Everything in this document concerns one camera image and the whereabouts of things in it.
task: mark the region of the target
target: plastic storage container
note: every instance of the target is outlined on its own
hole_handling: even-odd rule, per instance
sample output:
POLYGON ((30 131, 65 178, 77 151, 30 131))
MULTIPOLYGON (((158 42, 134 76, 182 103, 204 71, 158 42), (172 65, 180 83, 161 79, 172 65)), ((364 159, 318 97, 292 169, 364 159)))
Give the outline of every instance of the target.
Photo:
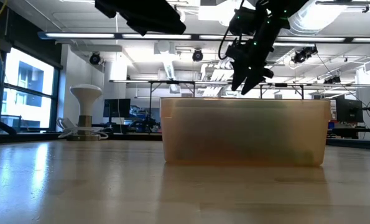
POLYGON ((330 101, 161 99, 165 160, 177 164, 319 166, 330 101))

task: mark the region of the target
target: ceiling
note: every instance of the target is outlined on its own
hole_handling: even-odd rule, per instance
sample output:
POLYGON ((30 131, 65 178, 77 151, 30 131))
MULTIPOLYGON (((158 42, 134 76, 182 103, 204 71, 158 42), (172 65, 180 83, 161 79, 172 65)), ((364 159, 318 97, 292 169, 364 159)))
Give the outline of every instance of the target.
MULTIPOLYGON (((117 16, 117 19, 108 19, 95 9, 93 4, 66 1, 14 0, 9 1, 8 5, 44 31, 134 32, 128 28, 126 21, 120 16, 117 16)), ((187 2, 189 7, 200 5, 200 0, 188 0, 187 2)), ((187 26, 185 33, 188 34, 223 34, 226 30, 226 27, 218 21, 200 21, 198 16, 193 14, 186 14, 184 23, 187 26)), ((370 36, 370 12, 363 14, 358 9, 345 11, 329 26, 321 30, 318 35, 370 36)), ((153 55, 156 40, 86 40, 85 43, 87 45, 121 45, 133 61, 134 69, 129 69, 130 75, 157 73, 158 70, 163 69, 162 62, 148 61, 148 58, 153 55)), ((175 45, 177 51, 182 53, 180 60, 173 62, 176 70, 200 71, 202 63, 192 62, 192 53, 195 48, 202 49, 205 60, 217 60, 218 57, 219 42, 176 41, 175 45)), ((370 61, 370 45, 318 44, 317 47, 328 69, 334 70, 341 67, 342 80, 353 80, 354 68, 362 65, 360 62, 370 61), (349 57, 348 62, 344 62, 344 55, 349 57)), ((307 63, 298 67, 290 66, 289 60, 290 57, 284 58, 283 61, 279 62, 280 65, 272 68, 277 77, 310 77, 313 79, 328 72, 317 57, 311 58, 307 63)))

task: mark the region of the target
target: computer monitor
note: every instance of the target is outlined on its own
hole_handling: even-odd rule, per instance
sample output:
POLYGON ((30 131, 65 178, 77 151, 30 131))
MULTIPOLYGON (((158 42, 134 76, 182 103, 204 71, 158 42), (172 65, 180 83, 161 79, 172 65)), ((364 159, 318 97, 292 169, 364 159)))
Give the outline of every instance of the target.
POLYGON ((344 98, 335 99, 336 120, 339 122, 364 122, 363 105, 359 100, 346 100, 344 98))
POLYGON ((128 118, 131 99, 112 99, 104 100, 103 117, 109 118, 128 118))

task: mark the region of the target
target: table surface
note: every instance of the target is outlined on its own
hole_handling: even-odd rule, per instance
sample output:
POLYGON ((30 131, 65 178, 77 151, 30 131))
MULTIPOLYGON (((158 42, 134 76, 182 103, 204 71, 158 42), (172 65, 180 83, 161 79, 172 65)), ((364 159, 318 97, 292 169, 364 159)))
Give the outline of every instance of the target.
POLYGON ((0 146, 0 223, 370 223, 370 151, 321 167, 175 166, 161 142, 0 146))

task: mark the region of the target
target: window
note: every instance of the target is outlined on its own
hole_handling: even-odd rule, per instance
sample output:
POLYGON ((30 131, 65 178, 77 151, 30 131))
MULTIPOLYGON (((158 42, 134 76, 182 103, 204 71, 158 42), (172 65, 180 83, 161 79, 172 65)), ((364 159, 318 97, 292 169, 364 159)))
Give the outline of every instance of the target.
POLYGON ((7 54, 5 82, 51 95, 54 71, 47 63, 12 49, 7 54))
POLYGON ((22 116, 22 127, 49 128, 51 99, 24 93, 13 89, 4 89, 6 100, 2 103, 3 115, 22 116))

